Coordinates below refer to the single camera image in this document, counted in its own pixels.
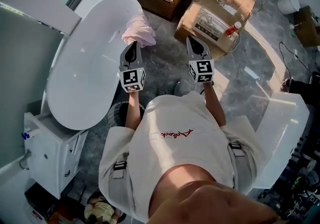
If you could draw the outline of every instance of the pink towel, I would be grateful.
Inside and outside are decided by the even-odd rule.
[[[149,26],[147,18],[142,13],[132,20],[130,20],[126,25],[126,31],[122,35],[122,40],[127,44],[131,44],[137,41],[140,47],[154,46],[156,44],[156,33]]]

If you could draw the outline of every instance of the white cabinet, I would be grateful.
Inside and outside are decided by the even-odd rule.
[[[24,114],[24,147],[31,178],[56,198],[78,172],[88,130],[62,126],[52,114]]]

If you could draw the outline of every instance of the gray marble floor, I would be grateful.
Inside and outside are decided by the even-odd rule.
[[[147,74],[144,90],[140,93],[140,102],[144,106],[161,90],[172,93],[179,79],[189,81],[190,86],[194,87],[187,69],[186,46],[174,38],[177,24],[187,7],[186,2],[172,21],[145,11],[156,33],[156,45],[142,49]],[[214,87],[227,120],[246,115],[255,130],[268,105],[268,97],[273,92],[279,91],[281,81],[289,77],[279,51],[279,42],[284,42],[292,52],[297,49],[303,63],[307,67],[310,66],[311,71],[317,71],[315,53],[304,49],[300,41],[290,35],[289,20],[280,13],[277,1],[269,0],[261,11],[258,11],[259,8],[258,0],[241,34],[238,47],[234,52],[215,61],[214,76]],[[281,49],[291,76],[296,80],[307,82],[311,72],[295,60],[284,46]],[[253,71],[256,77],[252,77],[246,72],[247,70]],[[200,92],[201,85],[197,85],[195,90]],[[120,93],[115,101],[126,97],[128,96]],[[80,158],[81,170],[69,193],[69,196],[78,199],[84,186],[87,186],[83,203],[98,187],[98,167],[109,128],[108,120],[104,118],[89,130]]]

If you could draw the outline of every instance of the freestanding bathtub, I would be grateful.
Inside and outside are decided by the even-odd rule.
[[[121,36],[142,12],[137,0],[101,0],[79,23],[49,75],[46,94],[56,120],[73,130],[88,129],[107,114],[118,83]]]

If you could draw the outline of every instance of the white t-shirt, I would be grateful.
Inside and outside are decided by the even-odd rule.
[[[116,160],[113,150],[119,152],[120,144],[128,147],[135,213],[140,221],[147,222],[152,193],[171,167],[193,164],[205,169],[217,182],[233,187],[235,170],[228,151],[230,141],[247,146],[258,172],[265,156],[246,117],[232,122],[232,126],[219,127],[204,97],[194,91],[182,97],[156,97],[146,107],[136,131],[125,127],[110,129],[99,167],[99,187],[104,193],[108,181],[103,172],[111,166],[110,161]]]

